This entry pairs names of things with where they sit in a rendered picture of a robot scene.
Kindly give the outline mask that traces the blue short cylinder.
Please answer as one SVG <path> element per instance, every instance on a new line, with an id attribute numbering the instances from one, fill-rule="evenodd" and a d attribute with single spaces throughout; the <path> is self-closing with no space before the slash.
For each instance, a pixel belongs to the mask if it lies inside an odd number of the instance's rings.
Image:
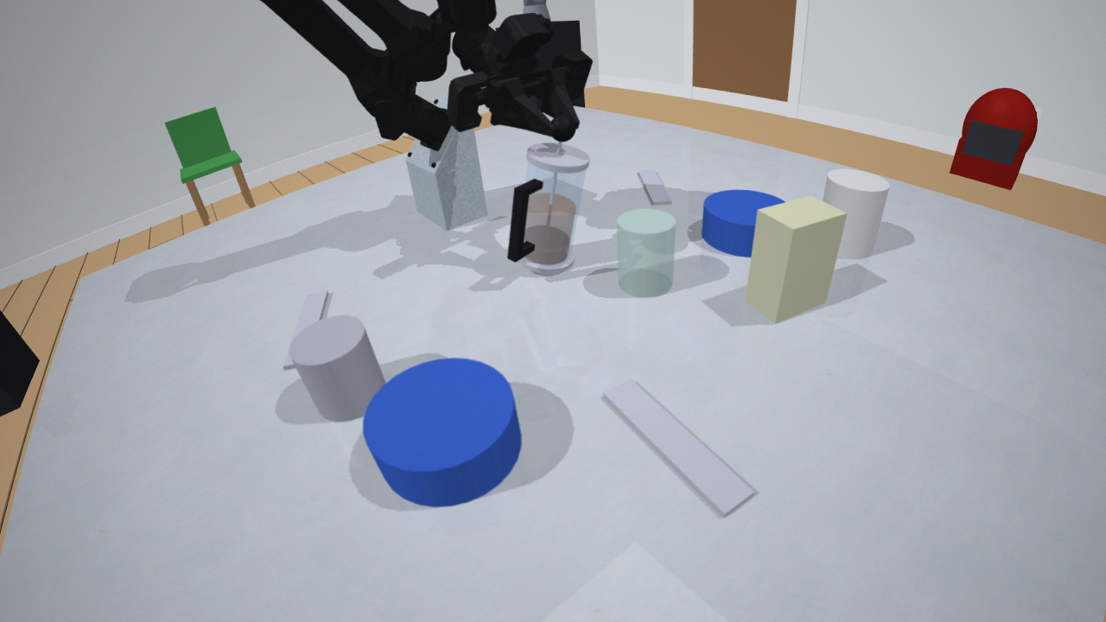
<path id="1" fill-rule="evenodd" d="M 773 194 L 729 190 L 705 200 L 702 237 L 717 251 L 751 258 L 757 210 L 785 203 Z"/>
<path id="2" fill-rule="evenodd" d="M 401 371 L 372 398 L 363 433 L 392 490 L 432 507 L 486 496 L 521 449 L 512 390 L 477 359 L 434 359 Z"/>

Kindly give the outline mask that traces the french press coffee maker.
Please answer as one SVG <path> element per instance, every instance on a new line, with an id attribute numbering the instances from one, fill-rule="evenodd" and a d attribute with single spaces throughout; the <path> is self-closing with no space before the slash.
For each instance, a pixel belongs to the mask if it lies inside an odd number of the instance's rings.
<path id="1" fill-rule="evenodd" d="M 540 273 L 559 273 L 575 263 L 576 222 L 591 157 L 564 145 L 575 135 L 570 117 L 550 120 L 559 144 L 528 147 L 526 180 L 514 188 L 508 259 Z"/>

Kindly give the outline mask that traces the pale lavender flat bar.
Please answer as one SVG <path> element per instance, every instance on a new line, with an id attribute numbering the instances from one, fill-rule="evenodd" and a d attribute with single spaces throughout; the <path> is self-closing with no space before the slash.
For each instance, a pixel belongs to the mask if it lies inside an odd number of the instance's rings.
<path id="1" fill-rule="evenodd" d="M 313 324 L 321 320 L 321 317 L 323 317 L 324 310 L 327 307 L 327 297 L 328 297 L 328 291 L 315 292 L 315 294 L 307 294 L 307 299 L 305 299 L 302 305 L 302 311 L 299 315 L 299 321 L 296 324 L 296 329 L 294 329 L 294 334 L 292 336 L 291 343 L 293 342 L 293 339 L 299 335 L 302 329 L 307 329 L 309 324 Z M 291 359 L 291 355 L 289 355 L 289 350 L 286 351 L 286 359 L 284 360 L 284 362 L 285 363 L 283 364 L 283 369 L 285 371 L 291 369 L 296 369 Z"/>
<path id="2" fill-rule="evenodd" d="M 752 498 L 754 491 L 716 458 L 680 422 L 653 401 L 632 379 L 603 392 L 620 417 L 684 477 L 722 518 Z"/>
<path id="3" fill-rule="evenodd" d="M 658 178 L 655 170 L 639 170 L 639 178 L 643 182 L 644 188 L 651 198 L 654 206 L 656 205 L 672 205 L 671 197 L 669 197 L 666 188 L 664 188 L 662 182 Z"/>

